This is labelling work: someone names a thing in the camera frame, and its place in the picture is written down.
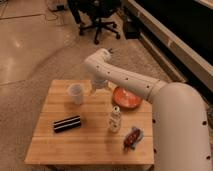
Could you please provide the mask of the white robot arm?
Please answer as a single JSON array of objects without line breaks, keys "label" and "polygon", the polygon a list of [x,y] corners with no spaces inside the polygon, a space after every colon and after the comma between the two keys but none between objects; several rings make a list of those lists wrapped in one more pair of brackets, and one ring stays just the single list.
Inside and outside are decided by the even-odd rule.
[{"label": "white robot arm", "polygon": [[213,171],[207,112],[199,92],[185,83],[116,67],[110,59],[111,53],[101,48],[84,64],[93,73],[93,85],[110,81],[152,105],[155,171]]}]

